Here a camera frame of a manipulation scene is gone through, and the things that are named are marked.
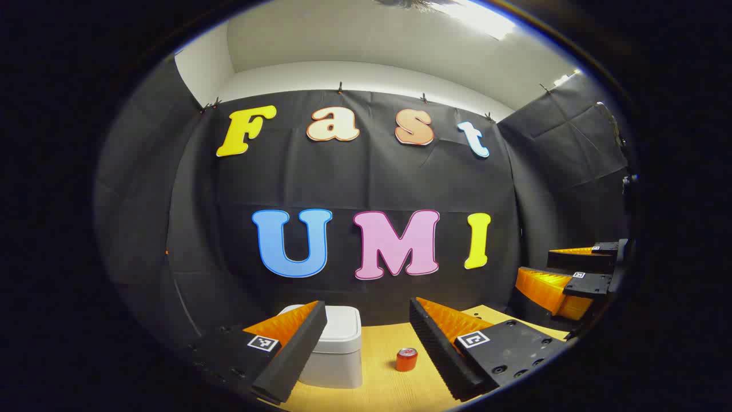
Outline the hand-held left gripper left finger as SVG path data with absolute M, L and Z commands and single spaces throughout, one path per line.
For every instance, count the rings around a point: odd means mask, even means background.
M 326 325 L 326 305 L 317 300 L 248 327 L 221 327 L 192 343 L 192 365 L 214 385 L 279 405 Z

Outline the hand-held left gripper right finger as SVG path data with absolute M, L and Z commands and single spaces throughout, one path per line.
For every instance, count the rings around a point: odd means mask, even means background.
M 509 386 L 567 348 L 519 320 L 489 323 L 424 298 L 411 298 L 409 321 L 457 401 Z

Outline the white desktop garbage bin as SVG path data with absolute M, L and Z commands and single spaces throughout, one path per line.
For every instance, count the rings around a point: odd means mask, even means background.
M 327 325 L 304 365 L 299 381 L 330 389 L 363 385 L 363 326 L 358 308 L 326 306 Z

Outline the wooden desktop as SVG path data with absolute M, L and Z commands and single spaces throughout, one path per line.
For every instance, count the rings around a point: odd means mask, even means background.
M 454 399 L 437 368 L 408 321 L 409 302 L 397 305 L 401 323 L 361 324 L 361 375 L 355 389 L 318 387 L 298 382 L 286 402 L 288 412 L 441 412 L 463 406 Z M 411 372 L 395 369 L 396 355 L 403 347 L 418 351 Z

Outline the black backdrop cloth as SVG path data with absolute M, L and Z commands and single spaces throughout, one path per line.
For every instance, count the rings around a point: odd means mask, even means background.
M 583 75 L 498 123 L 351 90 L 203 109 L 170 57 L 103 143 L 100 255 L 172 347 L 313 300 L 357 308 L 364 326 L 405 322 L 418 296 L 572 327 L 523 308 L 517 271 L 627 237 L 616 113 Z

